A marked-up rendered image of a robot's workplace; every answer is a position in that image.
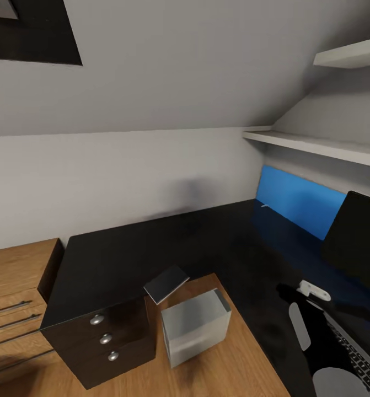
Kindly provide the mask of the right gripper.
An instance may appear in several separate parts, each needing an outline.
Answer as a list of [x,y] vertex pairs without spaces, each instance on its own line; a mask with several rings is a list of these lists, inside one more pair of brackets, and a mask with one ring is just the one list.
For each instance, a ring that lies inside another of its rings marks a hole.
[[308,296],[305,296],[303,293],[296,291],[294,287],[286,284],[278,283],[276,290],[279,291],[279,297],[282,298],[284,301],[288,302],[289,304],[296,297],[305,297],[309,301],[316,303],[316,305],[318,303],[313,298],[309,298]]

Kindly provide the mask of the notebook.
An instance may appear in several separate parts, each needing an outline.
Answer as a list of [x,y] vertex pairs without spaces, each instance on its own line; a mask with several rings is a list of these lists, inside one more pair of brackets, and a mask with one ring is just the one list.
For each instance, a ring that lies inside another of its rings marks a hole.
[[189,279],[190,277],[182,269],[173,264],[143,287],[154,302],[159,305]]

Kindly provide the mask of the keyboard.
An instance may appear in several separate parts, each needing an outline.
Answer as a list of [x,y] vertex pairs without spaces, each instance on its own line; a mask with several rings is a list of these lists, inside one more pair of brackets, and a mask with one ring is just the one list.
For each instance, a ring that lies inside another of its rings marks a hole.
[[350,355],[351,364],[370,395],[370,356],[324,311],[327,325]]

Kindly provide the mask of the monitor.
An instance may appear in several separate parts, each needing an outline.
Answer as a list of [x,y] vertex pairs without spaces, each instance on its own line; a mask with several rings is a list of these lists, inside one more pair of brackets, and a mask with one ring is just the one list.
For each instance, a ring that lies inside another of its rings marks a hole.
[[[349,191],[318,255],[370,291],[370,196]],[[370,317],[370,312],[350,305],[337,308]]]

